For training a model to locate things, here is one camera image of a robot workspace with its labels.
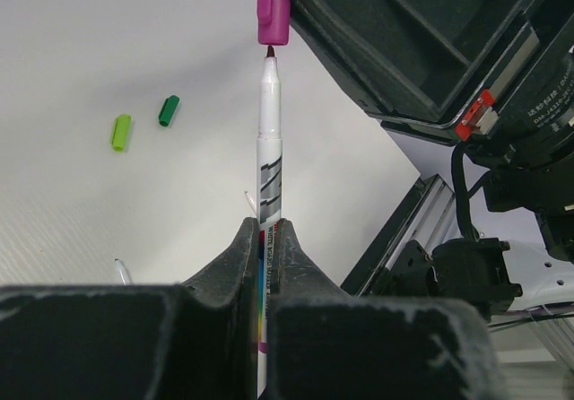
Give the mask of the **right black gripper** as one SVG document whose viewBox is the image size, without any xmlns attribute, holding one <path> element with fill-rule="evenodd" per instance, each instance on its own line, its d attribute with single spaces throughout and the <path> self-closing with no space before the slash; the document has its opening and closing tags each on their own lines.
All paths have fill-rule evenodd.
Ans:
<svg viewBox="0 0 574 400">
<path fill-rule="evenodd" d="M 387 131 L 534 168 L 570 145 L 573 0 L 291 0 Z"/>
</svg>

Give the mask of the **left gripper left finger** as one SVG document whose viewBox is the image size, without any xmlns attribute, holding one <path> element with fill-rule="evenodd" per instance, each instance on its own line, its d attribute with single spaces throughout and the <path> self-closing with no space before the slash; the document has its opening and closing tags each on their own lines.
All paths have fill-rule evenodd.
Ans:
<svg viewBox="0 0 574 400">
<path fill-rule="evenodd" d="M 255 398 L 257 236 L 182 283 L 4 287 L 2 398 Z"/>
</svg>

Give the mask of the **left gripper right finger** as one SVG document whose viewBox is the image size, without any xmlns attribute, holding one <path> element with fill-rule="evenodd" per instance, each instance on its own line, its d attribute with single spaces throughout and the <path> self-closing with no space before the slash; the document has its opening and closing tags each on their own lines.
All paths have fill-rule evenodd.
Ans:
<svg viewBox="0 0 574 400">
<path fill-rule="evenodd" d="M 281 220 L 268 317 L 272 399 L 503 399 L 485 323 L 461 300 L 353 297 Z"/>
</svg>

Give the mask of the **purple pen cap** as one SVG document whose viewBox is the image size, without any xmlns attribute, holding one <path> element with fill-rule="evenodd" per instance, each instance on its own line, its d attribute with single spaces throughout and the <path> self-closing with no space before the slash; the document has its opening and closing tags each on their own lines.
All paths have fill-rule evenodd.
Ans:
<svg viewBox="0 0 574 400">
<path fill-rule="evenodd" d="M 290 0 L 257 0 L 258 43 L 271 46 L 287 45 L 290 16 Z"/>
</svg>

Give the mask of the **purple-end white pen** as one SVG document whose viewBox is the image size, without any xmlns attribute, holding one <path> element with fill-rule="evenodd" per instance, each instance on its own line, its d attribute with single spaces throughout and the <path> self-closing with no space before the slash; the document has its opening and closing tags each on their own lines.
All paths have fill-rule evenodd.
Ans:
<svg viewBox="0 0 574 400">
<path fill-rule="evenodd" d="M 281 81 L 274 48 L 267 48 L 260 82 L 257 135 L 258 310 L 257 397 L 266 388 L 268 298 L 278 222 L 282 218 Z"/>
</svg>

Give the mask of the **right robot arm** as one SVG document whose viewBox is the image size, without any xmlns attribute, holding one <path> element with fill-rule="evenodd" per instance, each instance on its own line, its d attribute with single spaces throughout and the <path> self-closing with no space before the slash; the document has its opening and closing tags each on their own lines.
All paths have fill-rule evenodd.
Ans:
<svg viewBox="0 0 574 400">
<path fill-rule="evenodd" d="M 485 316 L 573 298 L 573 0 L 289 0 L 418 180 L 347 276 Z"/>
</svg>

